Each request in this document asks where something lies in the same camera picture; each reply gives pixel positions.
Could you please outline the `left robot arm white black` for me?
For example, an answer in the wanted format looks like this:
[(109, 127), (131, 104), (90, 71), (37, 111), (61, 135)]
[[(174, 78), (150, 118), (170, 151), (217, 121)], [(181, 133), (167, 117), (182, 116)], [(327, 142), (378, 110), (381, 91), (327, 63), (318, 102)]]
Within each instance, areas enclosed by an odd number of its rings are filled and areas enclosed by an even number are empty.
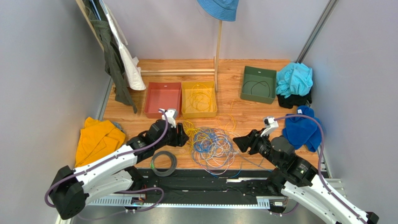
[(158, 119), (115, 152), (78, 168), (60, 168), (44, 196), (63, 220), (79, 214), (90, 202), (133, 187), (135, 165), (164, 146), (182, 147), (189, 140), (183, 124)]

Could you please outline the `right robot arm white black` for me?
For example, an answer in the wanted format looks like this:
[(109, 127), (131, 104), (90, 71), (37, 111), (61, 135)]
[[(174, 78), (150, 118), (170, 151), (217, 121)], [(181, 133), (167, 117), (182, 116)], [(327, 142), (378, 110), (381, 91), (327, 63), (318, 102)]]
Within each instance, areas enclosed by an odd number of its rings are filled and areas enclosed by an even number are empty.
[(260, 154), (275, 166), (265, 184), (273, 195), (293, 199), (328, 224), (376, 224), (379, 221), (376, 213), (354, 206), (327, 183), (315, 166), (296, 155), (284, 136), (270, 140), (268, 136), (261, 136), (260, 131), (252, 130), (233, 141), (241, 152)]

